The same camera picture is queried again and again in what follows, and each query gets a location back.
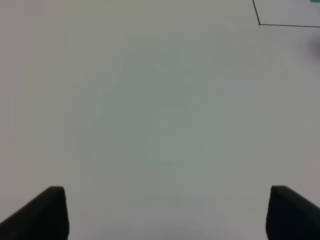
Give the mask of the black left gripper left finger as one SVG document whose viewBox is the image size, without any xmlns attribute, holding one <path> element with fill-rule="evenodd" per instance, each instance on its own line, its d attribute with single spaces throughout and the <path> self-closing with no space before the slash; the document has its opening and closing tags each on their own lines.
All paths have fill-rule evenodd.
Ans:
<svg viewBox="0 0 320 240">
<path fill-rule="evenodd" d="M 0 223 L 2 240 L 67 240 L 70 222 L 64 187 L 50 186 Z"/>
</svg>

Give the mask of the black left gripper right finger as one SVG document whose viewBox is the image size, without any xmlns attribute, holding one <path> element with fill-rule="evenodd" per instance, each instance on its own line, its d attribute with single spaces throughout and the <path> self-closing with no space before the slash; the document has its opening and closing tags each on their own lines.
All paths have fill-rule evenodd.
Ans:
<svg viewBox="0 0 320 240">
<path fill-rule="evenodd" d="M 273 185 L 265 231 L 269 240 L 319 240 L 320 208 L 287 186 Z"/>
</svg>

